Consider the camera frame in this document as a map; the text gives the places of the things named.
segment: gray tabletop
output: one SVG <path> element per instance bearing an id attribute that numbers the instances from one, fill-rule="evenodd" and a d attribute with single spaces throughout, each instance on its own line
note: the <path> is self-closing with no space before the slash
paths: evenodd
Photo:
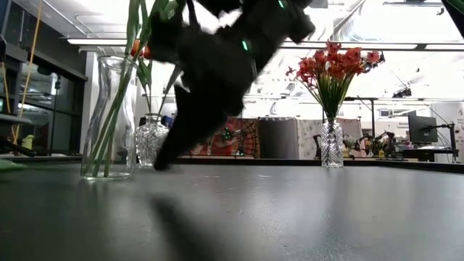
<path id="1" fill-rule="evenodd" d="M 464 260 L 464 176 L 178 165 L 0 174 L 0 260 Z"/>

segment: textured glass vase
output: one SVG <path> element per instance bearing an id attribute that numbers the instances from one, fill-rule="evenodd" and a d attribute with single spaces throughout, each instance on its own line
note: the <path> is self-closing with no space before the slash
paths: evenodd
<path id="1" fill-rule="evenodd" d="M 343 131 L 334 119 L 322 125 L 320 159 L 323 167 L 343 167 Z"/>
<path id="2" fill-rule="evenodd" d="M 152 167 L 169 129 L 160 123 L 158 114 L 145 114 L 146 124 L 137 128 L 136 148 L 138 163 L 141 167 Z"/>
<path id="3" fill-rule="evenodd" d="M 122 57 L 103 56 L 98 65 L 99 96 L 88 127 L 80 174 L 87 179 L 129 178 L 136 168 L 137 64 Z"/>

